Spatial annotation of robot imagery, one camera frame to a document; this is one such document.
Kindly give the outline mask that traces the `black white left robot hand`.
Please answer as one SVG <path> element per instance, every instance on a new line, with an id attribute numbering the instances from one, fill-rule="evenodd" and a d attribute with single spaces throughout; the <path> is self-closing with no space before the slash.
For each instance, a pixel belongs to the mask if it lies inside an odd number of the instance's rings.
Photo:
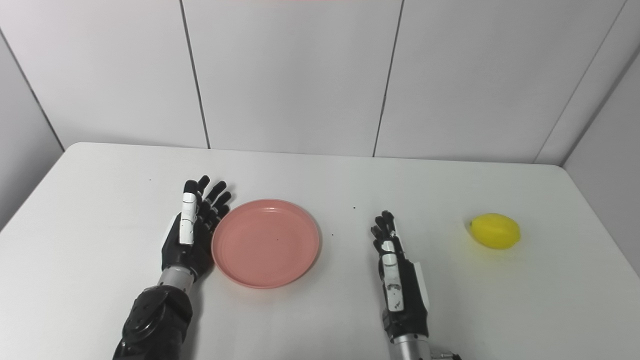
<path id="1" fill-rule="evenodd" d="M 189 271 L 194 282 L 214 266 L 211 250 L 213 235 L 230 212 L 232 194 L 220 180 L 207 189 L 210 178 L 188 180 L 183 187 L 181 211 L 174 218 L 161 250 L 161 268 L 180 267 Z"/>

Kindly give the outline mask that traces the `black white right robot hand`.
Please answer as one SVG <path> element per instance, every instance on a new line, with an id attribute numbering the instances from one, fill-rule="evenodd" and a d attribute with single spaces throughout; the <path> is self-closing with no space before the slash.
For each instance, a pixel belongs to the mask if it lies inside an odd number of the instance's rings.
<path id="1" fill-rule="evenodd" d="M 389 339 L 414 335 L 429 337 L 428 296 L 422 269 L 406 256 L 398 236 L 394 215 L 383 210 L 370 228 L 378 253 L 384 310 L 382 326 Z"/>

